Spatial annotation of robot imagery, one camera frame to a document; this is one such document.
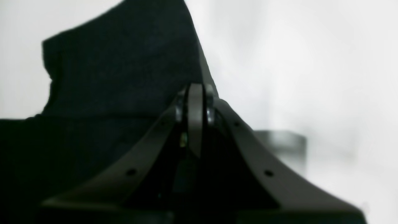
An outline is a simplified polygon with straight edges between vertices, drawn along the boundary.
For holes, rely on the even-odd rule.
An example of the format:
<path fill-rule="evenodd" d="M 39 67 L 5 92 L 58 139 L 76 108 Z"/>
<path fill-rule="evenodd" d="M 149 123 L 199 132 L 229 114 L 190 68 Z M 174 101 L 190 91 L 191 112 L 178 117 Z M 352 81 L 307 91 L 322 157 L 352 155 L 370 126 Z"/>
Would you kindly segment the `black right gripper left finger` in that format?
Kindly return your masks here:
<path fill-rule="evenodd" d="M 204 86 L 192 83 L 121 159 L 42 203 L 42 224 L 173 224 L 192 201 L 203 146 Z"/>

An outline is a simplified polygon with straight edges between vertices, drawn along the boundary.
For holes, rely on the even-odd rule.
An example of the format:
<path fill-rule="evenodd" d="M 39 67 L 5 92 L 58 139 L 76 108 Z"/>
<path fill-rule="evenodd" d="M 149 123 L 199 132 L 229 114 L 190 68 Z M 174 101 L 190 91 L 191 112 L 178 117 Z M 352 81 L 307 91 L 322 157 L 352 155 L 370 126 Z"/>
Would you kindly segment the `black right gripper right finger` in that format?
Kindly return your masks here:
<path fill-rule="evenodd" d="M 365 224 L 357 207 L 314 186 L 269 152 L 229 104 L 204 86 L 208 124 L 219 117 L 253 181 L 276 208 L 241 209 L 238 224 Z"/>

